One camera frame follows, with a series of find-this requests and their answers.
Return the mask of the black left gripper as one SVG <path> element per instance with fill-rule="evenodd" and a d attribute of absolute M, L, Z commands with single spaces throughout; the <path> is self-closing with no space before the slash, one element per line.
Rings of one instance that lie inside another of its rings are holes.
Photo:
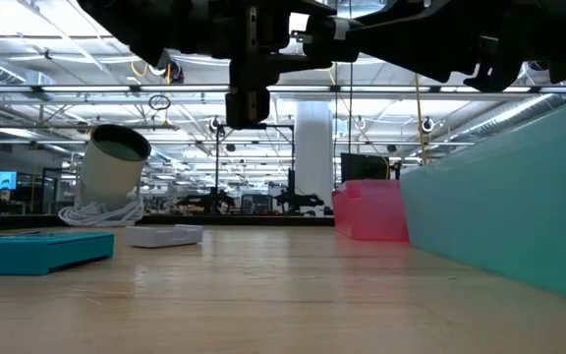
<path fill-rule="evenodd" d="M 231 59 L 226 121 L 248 129 L 269 116 L 270 92 L 284 73 L 326 69 L 330 60 L 272 54 L 290 41 L 293 13 L 329 17 L 316 0 L 76 0 L 105 30 L 146 63 L 163 51 Z"/>

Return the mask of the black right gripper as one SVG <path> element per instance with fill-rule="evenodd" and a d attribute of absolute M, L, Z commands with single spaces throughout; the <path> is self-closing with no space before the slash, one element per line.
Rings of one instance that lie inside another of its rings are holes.
<path fill-rule="evenodd" d="M 354 62 L 365 54 L 445 83 L 452 73 L 479 91 L 503 91 L 526 62 L 566 81 L 566 0 L 433 0 L 416 15 L 311 16 L 305 54 Z"/>

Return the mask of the white case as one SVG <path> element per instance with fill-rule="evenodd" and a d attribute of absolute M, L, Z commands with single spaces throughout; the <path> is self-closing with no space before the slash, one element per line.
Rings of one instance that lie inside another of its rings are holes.
<path fill-rule="evenodd" d="M 165 248 L 198 244 L 203 239 L 203 227 L 176 224 L 166 227 L 128 226 L 126 242 L 138 248 Z"/>

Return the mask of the teal box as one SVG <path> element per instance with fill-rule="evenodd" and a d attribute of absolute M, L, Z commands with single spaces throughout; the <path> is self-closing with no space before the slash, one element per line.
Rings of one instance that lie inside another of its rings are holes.
<path fill-rule="evenodd" d="M 41 232 L 0 236 L 0 275 L 45 275 L 61 268 L 111 259 L 110 232 Z"/>

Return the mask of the white building column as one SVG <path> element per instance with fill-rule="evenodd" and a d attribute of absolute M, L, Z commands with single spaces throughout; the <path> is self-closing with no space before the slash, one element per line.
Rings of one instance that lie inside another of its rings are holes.
<path fill-rule="evenodd" d="M 301 101 L 295 116 L 295 185 L 298 194 L 316 194 L 332 207 L 333 117 L 326 101 Z"/>

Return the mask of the long ceiling light strip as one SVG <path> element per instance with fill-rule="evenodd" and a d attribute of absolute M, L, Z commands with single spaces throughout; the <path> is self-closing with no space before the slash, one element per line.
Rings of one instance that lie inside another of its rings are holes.
<path fill-rule="evenodd" d="M 186 85 L 186 86 L 0 86 L 0 93 L 56 93 L 56 92 L 227 92 L 225 85 Z M 276 93 L 479 93 L 466 86 L 311 86 L 276 85 L 267 87 Z M 566 94 L 566 86 L 510 87 L 502 93 L 543 93 Z"/>

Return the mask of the black monitor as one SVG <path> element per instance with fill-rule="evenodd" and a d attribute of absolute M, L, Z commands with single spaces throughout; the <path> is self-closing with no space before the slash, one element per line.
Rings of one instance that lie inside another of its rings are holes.
<path fill-rule="evenodd" d="M 389 165 L 382 156 L 342 153 L 340 159 L 342 182 L 388 178 Z"/>

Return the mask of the white cylindrical cup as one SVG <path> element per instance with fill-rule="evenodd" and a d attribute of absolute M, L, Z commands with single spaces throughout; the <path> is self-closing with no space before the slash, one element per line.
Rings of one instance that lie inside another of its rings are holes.
<path fill-rule="evenodd" d="M 123 207 L 150 154 L 148 140 L 133 129 L 112 124 L 93 128 L 80 167 L 77 204 Z"/>

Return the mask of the red translucent plastic bin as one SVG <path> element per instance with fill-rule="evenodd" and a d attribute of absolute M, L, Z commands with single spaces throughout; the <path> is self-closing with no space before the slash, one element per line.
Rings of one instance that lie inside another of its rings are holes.
<path fill-rule="evenodd" d="M 409 243 L 398 180 L 349 180 L 332 193 L 335 229 L 356 241 Z"/>

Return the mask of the teal translucent plastic bin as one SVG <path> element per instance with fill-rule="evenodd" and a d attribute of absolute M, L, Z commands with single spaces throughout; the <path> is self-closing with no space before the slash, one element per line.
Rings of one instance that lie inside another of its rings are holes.
<path fill-rule="evenodd" d="M 411 243 L 566 297 L 566 104 L 401 178 Z"/>

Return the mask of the black background rig frame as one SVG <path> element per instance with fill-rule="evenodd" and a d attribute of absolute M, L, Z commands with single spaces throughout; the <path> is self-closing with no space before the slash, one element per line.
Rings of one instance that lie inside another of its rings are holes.
<path fill-rule="evenodd" d="M 214 173 L 214 187 L 220 190 L 220 167 L 222 165 L 229 166 L 235 165 L 238 170 L 231 170 L 230 174 L 237 177 L 239 185 L 250 186 L 251 174 L 245 171 L 246 165 L 263 165 L 269 162 L 276 162 L 279 165 L 278 172 L 286 176 L 287 185 L 281 188 L 281 192 L 277 195 L 271 196 L 272 200 L 276 202 L 278 207 L 281 207 L 281 212 L 285 215 L 295 215 L 299 212 L 300 207 L 295 202 L 296 194 L 296 140 L 293 125 L 277 125 L 259 123 L 248 128 L 248 131 L 263 132 L 269 144 L 270 150 L 274 153 L 273 156 L 247 156 L 247 155 L 228 155 L 225 161 L 220 161 L 220 147 L 226 144 L 226 150 L 230 151 L 230 146 L 256 146 L 261 144 L 261 140 L 249 140 L 245 144 L 239 141 L 228 141 L 228 138 L 234 133 L 230 129 L 226 131 L 228 125 L 223 124 L 225 135 L 219 137 L 215 135 L 215 173 Z"/>

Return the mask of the black aluminium table frame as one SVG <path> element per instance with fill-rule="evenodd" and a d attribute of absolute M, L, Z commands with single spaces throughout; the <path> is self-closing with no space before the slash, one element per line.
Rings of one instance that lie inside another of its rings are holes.
<path fill-rule="evenodd" d="M 250 215 L 145 215 L 137 225 L 193 224 L 215 226 L 333 226 L 333 217 L 250 216 Z M 0 231 L 60 227 L 65 223 L 57 215 L 0 215 Z"/>

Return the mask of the silver ventilation duct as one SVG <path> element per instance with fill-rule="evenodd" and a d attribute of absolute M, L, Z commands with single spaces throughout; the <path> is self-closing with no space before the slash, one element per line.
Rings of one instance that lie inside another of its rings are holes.
<path fill-rule="evenodd" d="M 522 101 L 503 103 L 462 126 L 452 129 L 444 142 L 476 141 L 521 125 L 566 103 L 566 93 L 539 93 Z"/>

